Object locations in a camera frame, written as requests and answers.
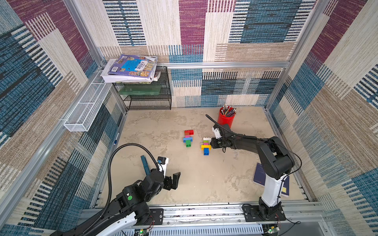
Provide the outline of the dark blue lego brick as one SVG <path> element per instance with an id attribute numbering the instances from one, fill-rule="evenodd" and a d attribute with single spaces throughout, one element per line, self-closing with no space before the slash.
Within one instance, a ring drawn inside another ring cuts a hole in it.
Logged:
<path id="1" fill-rule="evenodd" d="M 203 149 L 203 155 L 204 155 L 204 156 L 208 156 L 209 153 L 210 153 L 210 151 L 209 151 L 208 148 L 204 148 L 204 149 Z"/>

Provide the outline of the red lego brick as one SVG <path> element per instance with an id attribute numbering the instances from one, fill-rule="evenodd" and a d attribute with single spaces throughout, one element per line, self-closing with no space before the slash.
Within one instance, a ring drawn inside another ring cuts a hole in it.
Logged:
<path id="1" fill-rule="evenodd" d="M 194 131 L 193 130 L 185 130 L 185 135 L 194 135 Z"/>

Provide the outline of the light blue lego brick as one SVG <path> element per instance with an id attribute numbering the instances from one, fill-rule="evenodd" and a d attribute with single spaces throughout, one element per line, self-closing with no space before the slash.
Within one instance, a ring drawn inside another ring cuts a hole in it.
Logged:
<path id="1" fill-rule="evenodd" d="M 193 138 L 192 138 L 192 137 L 187 137 L 187 138 L 184 138 L 184 139 L 183 139 L 183 142 L 184 142 L 184 143 L 187 142 L 187 141 L 192 142 L 192 141 L 193 141 Z"/>

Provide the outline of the yellow lego brick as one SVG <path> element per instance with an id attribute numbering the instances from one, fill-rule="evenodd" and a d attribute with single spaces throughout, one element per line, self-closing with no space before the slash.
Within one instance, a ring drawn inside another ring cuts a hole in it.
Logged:
<path id="1" fill-rule="evenodd" d="M 204 150 L 205 148 L 208 148 L 209 150 L 211 150 L 211 145 L 202 145 L 201 146 L 201 149 Z"/>

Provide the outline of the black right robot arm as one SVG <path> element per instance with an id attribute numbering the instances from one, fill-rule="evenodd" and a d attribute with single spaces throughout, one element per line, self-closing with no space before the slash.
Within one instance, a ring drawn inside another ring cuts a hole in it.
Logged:
<path id="1" fill-rule="evenodd" d="M 262 221 L 285 221 L 281 193 L 287 177 L 298 171 L 292 170 L 295 166 L 295 160 L 292 157 L 294 152 L 288 150 L 281 139 L 276 136 L 258 138 L 238 134 L 231 131 L 228 125 L 217 123 L 208 114 L 205 116 L 214 123 L 212 130 L 215 137 L 210 141 L 213 149 L 221 148 L 223 152 L 227 148 L 245 150 L 259 156 L 265 173 L 264 191 L 259 197 L 258 205 L 242 205 L 245 220 L 247 222 L 259 219 Z"/>

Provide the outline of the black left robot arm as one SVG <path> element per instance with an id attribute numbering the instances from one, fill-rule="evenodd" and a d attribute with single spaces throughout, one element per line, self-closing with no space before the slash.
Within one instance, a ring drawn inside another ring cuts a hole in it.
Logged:
<path id="1" fill-rule="evenodd" d="M 137 180 L 132 185 L 124 187 L 114 199 L 112 194 L 111 164 L 116 153 L 122 148 L 135 146 L 143 149 L 152 159 L 155 168 L 144 180 Z M 110 156 L 108 167 L 108 198 L 105 207 L 82 224 L 69 231 L 55 231 L 52 236 L 111 236 L 128 226 L 145 224 L 150 218 L 150 209 L 147 203 L 162 189 L 177 189 L 181 173 L 167 177 L 151 152 L 144 146 L 128 143 L 118 147 Z"/>

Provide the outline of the red pen cup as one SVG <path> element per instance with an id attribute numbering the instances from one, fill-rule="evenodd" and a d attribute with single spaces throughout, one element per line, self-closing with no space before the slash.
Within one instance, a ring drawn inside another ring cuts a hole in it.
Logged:
<path id="1" fill-rule="evenodd" d="M 220 108 L 219 110 L 219 116 L 218 116 L 218 124 L 220 125 L 228 125 L 230 128 L 232 127 L 234 118 L 235 118 L 236 113 L 233 113 L 230 116 L 227 116 L 223 112 L 223 108 Z"/>

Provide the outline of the teal blue marker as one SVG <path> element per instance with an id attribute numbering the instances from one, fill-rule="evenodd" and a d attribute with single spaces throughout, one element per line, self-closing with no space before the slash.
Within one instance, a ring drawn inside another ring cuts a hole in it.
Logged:
<path id="1" fill-rule="evenodd" d="M 149 165 L 147 163 L 147 159 L 146 159 L 146 157 L 144 155 L 141 156 L 141 161 L 142 161 L 142 164 L 143 164 L 143 168 L 144 168 L 145 174 L 147 176 L 150 175 L 151 171 L 150 171 Z"/>

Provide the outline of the pens in cup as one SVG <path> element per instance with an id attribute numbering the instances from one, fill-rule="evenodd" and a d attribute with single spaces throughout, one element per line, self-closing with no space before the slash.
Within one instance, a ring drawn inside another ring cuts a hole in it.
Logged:
<path id="1" fill-rule="evenodd" d="M 236 108 L 224 104 L 220 109 L 220 114 L 225 117 L 233 117 L 236 113 Z"/>

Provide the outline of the dark blue notebook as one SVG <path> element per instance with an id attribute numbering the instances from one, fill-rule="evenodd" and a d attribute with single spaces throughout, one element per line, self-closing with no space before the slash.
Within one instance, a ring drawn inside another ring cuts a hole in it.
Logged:
<path id="1" fill-rule="evenodd" d="M 283 187 L 282 187 L 282 195 L 288 197 L 289 196 L 289 181 L 290 177 L 287 177 L 284 180 Z M 265 186 L 266 181 L 266 173 L 263 170 L 263 166 L 261 163 L 257 163 L 255 174 L 253 178 L 254 183 L 259 184 L 261 186 Z"/>

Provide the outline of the green folder on shelf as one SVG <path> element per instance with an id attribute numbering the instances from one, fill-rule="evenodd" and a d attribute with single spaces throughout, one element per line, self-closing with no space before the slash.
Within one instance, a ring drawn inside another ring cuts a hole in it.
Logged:
<path id="1" fill-rule="evenodd" d="M 135 85 L 124 86 L 119 90 L 120 95 L 159 95 L 161 86 Z"/>

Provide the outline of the stack of books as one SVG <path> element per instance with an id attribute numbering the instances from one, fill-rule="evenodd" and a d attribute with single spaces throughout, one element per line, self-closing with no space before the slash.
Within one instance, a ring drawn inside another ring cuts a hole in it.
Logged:
<path id="1" fill-rule="evenodd" d="M 105 83 L 151 83 L 161 76 L 157 63 L 157 57 L 122 54 L 110 59 L 100 76 Z"/>

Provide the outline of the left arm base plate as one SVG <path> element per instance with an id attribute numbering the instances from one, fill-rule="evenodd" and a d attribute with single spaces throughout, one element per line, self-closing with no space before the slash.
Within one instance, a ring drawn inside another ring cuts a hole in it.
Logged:
<path id="1" fill-rule="evenodd" d="M 135 226 L 150 226 L 153 225 L 162 225 L 163 224 L 163 217 L 164 217 L 164 209 L 163 208 L 152 208 L 150 212 L 147 213 L 143 211 L 142 214 L 136 216 L 136 224 Z"/>

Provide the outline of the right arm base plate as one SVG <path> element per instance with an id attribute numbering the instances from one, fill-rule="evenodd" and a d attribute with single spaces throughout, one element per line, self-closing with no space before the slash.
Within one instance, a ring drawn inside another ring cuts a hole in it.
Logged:
<path id="1" fill-rule="evenodd" d="M 242 205 L 243 215 L 246 222 L 257 222 L 257 221 L 285 221 L 286 216 L 284 214 L 281 204 L 277 206 L 266 208 L 263 205 Z"/>

